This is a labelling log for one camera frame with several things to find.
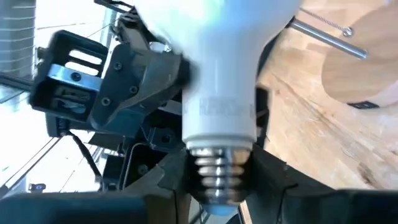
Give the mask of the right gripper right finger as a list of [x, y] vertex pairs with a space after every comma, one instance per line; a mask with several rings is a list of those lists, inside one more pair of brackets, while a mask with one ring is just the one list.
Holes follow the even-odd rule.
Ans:
[[335, 190], [257, 145], [250, 165], [253, 223], [397, 223], [396, 190]]

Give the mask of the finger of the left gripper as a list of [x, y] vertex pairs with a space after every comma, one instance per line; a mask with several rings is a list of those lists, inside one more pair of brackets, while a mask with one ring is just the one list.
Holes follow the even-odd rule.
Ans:
[[[257, 76], [258, 79], [262, 69], [264, 68], [267, 59], [270, 57], [270, 54], [277, 42], [277, 39], [280, 36], [279, 32], [273, 39], [271, 39], [263, 48], [261, 56], [259, 58], [258, 66], [257, 66]], [[256, 144], [259, 147], [264, 147], [265, 141], [267, 139], [267, 129], [269, 124], [269, 90], [265, 87], [257, 86], [256, 87], [256, 127], [257, 127], [257, 140]]]
[[190, 79], [182, 55], [117, 45], [90, 113], [95, 128], [128, 129], [177, 95]]

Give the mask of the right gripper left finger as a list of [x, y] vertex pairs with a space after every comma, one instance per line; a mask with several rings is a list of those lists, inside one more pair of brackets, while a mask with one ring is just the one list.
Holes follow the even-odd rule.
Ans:
[[1, 223], [188, 223], [187, 153], [167, 154], [122, 191], [17, 194], [1, 199]]

